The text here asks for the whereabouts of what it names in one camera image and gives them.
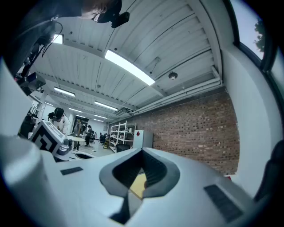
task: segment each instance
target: brick wall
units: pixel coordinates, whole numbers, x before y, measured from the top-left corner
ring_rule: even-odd
[[[176,102],[128,119],[153,132],[153,148],[204,162],[222,174],[234,174],[239,133],[225,88]]]

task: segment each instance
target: fluorescent light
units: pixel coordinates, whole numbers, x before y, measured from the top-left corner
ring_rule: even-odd
[[[56,91],[59,91],[59,92],[61,92],[61,93],[68,94],[68,95],[70,95],[70,96],[75,97],[75,94],[74,94],[74,93],[69,92],[69,91],[66,91],[66,90],[62,90],[62,89],[60,89],[60,88],[58,88],[58,87],[54,87],[54,90],[56,90]]]
[[[45,104],[48,104],[48,105],[54,106],[54,105],[52,105],[52,104],[50,104],[50,103],[48,103],[48,102],[45,102]]]
[[[108,106],[108,105],[102,104],[102,103],[97,102],[97,101],[95,101],[95,104],[98,104],[98,105],[100,105],[100,106],[104,106],[104,107],[106,107],[106,108],[109,108],[109,109],[112,109],[112,110],[115,110],[115,111],[117,111],[117,110],[118,110],[118,109],[116,109],[116,108],[114,108],[114,107],[111,107],[111,106]]]
[[[101,120],[97,120],[97,119],[94,119],[95,121],[101,121]],[[103,121],[102,121],[103,122]]]
[[[82,111],[80,110],[75,110],[75,109],[72,109],[72,108],[69,108],[70,110],[73,110],[73,111],[77,111],[77,112],[80,112],[80,113],[83,113]]]
[[[107,119],[107,117],[102,117],[102,116],[95,115],[95,114],[94,114],[94,116],[96,116],[96,117],[101,117],[101,118],[104,118],[104,119]]]
[[[52,43],[62,44],[63,43],[63,36],[55,34],[54,37],[53,37]]]
[[[140,80],[148,84],[149,86],[155,83],[155,81],[144,73],[142,70],[138,69],[134,64],[130,63],[123,57],[119,56],[118,54],[108,50],[106,52],[105,58],[117,64],[121,68],[124,68],[126,71],[132,73],[134,76],[138,77]]]
[[[77,115],[77,114],[75,114],[75,116],[78,116],[78,117],[82,117],[82,118],[85,118],[85,117],[83,117],[83,116],[80,116],[80,115]]]

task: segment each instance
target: tree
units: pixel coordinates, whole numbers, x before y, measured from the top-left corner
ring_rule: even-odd
[[[265,46],[265,27],[262,20],[257,19],[257,23],[254,25],[255,31],[258,32],[260,35],[257,36],[257,41],[255,40],[254,43],[256,47],[259,49],[260,52],[264,52]]]

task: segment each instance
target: yellow object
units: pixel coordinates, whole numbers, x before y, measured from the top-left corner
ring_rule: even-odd
[[[140,199],[142,199],[143,191],[145,190],[144,183],[146,180],[146,175],[144,173],[140,174],[136,177],[130,187],[131,191]]]

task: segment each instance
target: smoke detector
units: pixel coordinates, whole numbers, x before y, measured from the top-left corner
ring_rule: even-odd
[[[169,74],[169,78],[170,78],[171,80],[175,80],[177,77],[178,77],[178,74],[177,74],[177,73],[171,72],[171,73]]]

